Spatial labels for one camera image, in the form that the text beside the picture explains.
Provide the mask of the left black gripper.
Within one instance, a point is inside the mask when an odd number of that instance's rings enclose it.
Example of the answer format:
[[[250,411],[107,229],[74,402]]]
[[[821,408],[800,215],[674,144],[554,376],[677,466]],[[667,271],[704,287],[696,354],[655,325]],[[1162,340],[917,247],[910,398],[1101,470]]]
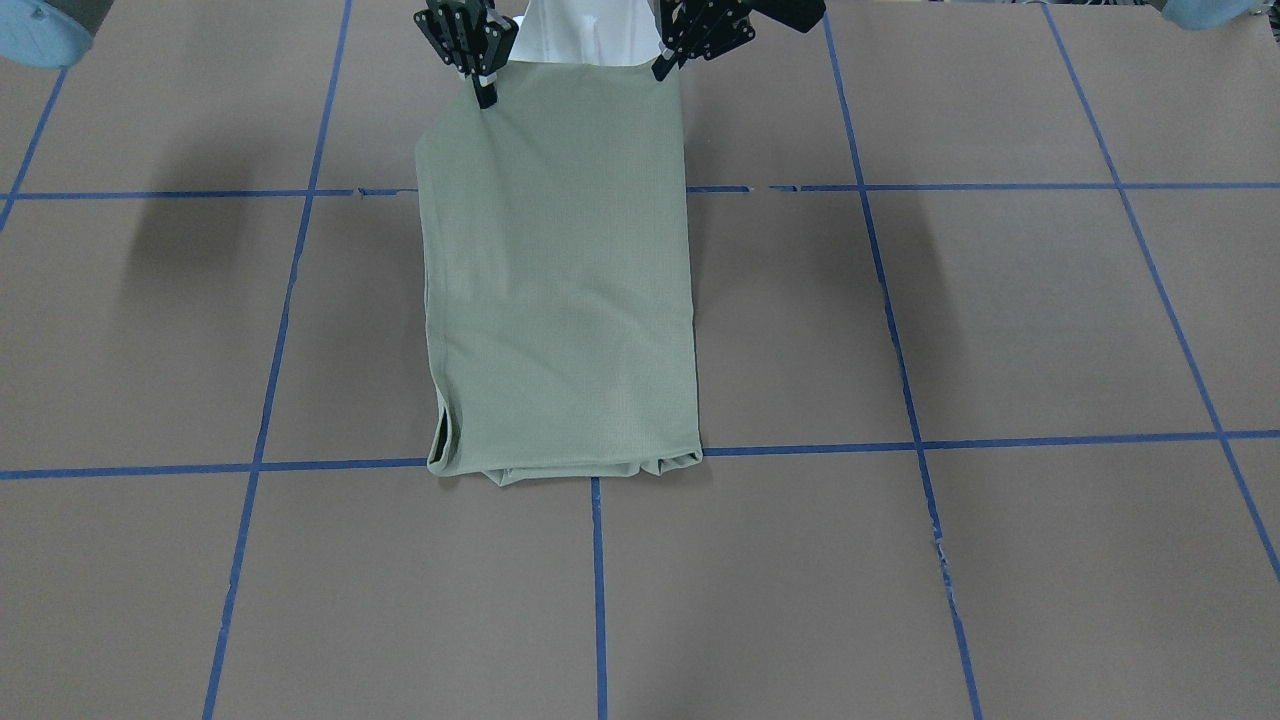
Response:
[[[749,19],[759,13],[808,33],[827,13],[823,0],[654,1],[660,49],[652,63],[657,82],[687,61],[713,60],[755,37]]]

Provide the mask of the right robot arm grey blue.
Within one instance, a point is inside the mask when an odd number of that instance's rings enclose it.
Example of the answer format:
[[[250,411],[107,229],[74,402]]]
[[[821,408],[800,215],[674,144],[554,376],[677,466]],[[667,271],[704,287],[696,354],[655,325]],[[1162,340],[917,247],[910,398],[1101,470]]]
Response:
[[[113,1],[3,1],[3,58],[67,69],[92,49]],[[440,60],[474,87],[480,109],[497,105],[495,74],[509,61],[520,23],[493,1],[425,1],[413,24]]]

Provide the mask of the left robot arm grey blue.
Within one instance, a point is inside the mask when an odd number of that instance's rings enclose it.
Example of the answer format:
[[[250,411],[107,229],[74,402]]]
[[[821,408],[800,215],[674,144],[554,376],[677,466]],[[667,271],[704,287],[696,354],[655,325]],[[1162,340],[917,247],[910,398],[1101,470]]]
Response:
[[[1212,29],[1254,13],[1261,1],[1149,1],[1165,20],[1183,29]],[[712,61],[755,38],[753,15],[763,15],[801,35],[827,13],[824,1],[652,1],[659,53],[652,73],[659,82],[687,61]]]

